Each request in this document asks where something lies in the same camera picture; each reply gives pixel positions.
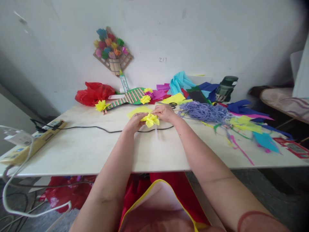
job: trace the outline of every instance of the green thermos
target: green thermos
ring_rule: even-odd
[[[229,102],[237,81],[238,77],[235,76],[224,77],[216,91],[216,102]]]

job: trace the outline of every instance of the person's left hand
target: person's left hand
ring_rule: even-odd
[[[134,114],[131,119],[129,120],[129,122],[127,123],[127,125],[125,126],[125,128],[123,129],[124,132],[132,132],[135,133],[137,132],[141,126],[145,125],[146,122],[143,121],[141,122],[141,119],[145,116],[147,116],[148,113],[136,113]]]

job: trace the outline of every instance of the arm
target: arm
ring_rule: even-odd
[[[152,113],[176,128],[193,173],[227,228],[237,231],[240,217],[248,211],[271,215],[171,107],[156,106]]]
[[[115,231],[121,217],[126,185],[133,165],[134,133],[147,113],[133,115],[78,213],[70,231]]]

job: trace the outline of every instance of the paper guitar craft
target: paper guitar craft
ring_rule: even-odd
[[[116,106],[122,105],[124,103],[130,103],[134,105],[141,104],[141,98],[144,96],[145,88],[135,88],[125,93],[123,98],[120,98],[112,102],[106,109],[110,110]]]

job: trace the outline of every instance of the white table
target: white table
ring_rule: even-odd
[[[126,114],[136,107],[138,106],[122,105],[103,116],[93,107],[78,104],[58,118],[68,123],[66,127],[99,126],[108,131],[118,131],[122,130],[128,121]],[[154,109],[155,106],[148,105],[148,107]],[[205,126],[197,120],[186,119],[186,121],[231,169],[309,166],[308,163],[302,161],[279,144],[277,145],[283,155],[275,152],[266,153],[264,148],[257,147],[256,142],[230,131],[235,136],[238,145],[253,161],[254,166],[252,166],[239,149],[234,150],[228,145],[223,136],[215,135],[213,128]],[[170,126],[171,124],[160,121],[158,128]],[[147,131],[149,129],[144,126],[142,130]],[[217,132],[221,135],[224,134],[224,130],[221,128],[218,128]],[[98,174],[119,135],[120,133],[108,134],[97,128],[59,131],[29,160],[19,176]],[[273,132],[271,135],[279,137],[280,134]],[[158,140],[155,138],[154,131],[136,133],[134,159],[133,172],[190,170],[175,128],[158,131]],[[5,165],[0,164],[0,175],[2,175],[5,167]]]

